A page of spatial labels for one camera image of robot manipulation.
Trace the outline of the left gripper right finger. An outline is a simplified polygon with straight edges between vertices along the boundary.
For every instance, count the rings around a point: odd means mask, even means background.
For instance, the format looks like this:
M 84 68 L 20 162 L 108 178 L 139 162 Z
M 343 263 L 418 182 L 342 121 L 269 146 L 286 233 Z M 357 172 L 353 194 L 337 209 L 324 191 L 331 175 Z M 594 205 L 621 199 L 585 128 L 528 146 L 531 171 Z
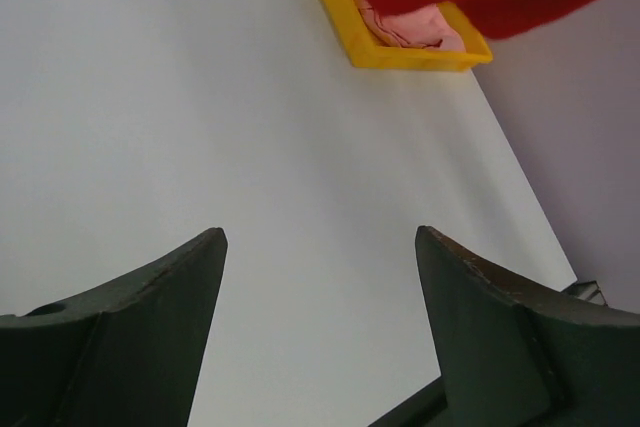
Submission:
M 456 426 L 635 426 L 639 318 L 557 292 L 431 227 L 419 277 Z

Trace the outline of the yellow plastic bin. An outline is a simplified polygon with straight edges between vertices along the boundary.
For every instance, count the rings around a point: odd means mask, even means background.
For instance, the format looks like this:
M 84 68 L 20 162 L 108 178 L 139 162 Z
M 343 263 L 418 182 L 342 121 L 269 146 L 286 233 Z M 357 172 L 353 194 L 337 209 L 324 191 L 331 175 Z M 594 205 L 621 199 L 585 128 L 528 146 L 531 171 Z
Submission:
M 453 4 L 440 10 L 464 41 L 466 51 L 447 52 L 389 47 L 365 25 L 354 0 L 322 0 L 352 65 L 357 68 L 462 72 L 493 61 L 483 36 Z

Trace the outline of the pink t shirt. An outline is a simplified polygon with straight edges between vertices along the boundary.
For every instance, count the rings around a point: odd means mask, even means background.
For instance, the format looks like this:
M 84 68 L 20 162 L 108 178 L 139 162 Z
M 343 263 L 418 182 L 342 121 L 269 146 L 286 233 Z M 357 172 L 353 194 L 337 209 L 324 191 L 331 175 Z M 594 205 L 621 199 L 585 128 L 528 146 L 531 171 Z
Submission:
M 384 45 L 397 48 L 465 52 L 460 34 L 436 5 L 401 15 L 382 15 L 367 0 L 354 0 L 372 34 Z

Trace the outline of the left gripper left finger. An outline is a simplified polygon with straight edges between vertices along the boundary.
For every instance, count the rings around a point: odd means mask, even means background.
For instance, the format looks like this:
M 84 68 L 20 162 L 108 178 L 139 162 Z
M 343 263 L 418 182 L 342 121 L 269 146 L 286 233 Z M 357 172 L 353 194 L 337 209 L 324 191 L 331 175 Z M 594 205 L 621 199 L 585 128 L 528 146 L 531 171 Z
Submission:
M 187 425 L 227 248 L 210 228 L 93 289 L 2 316 L 2 425 Z

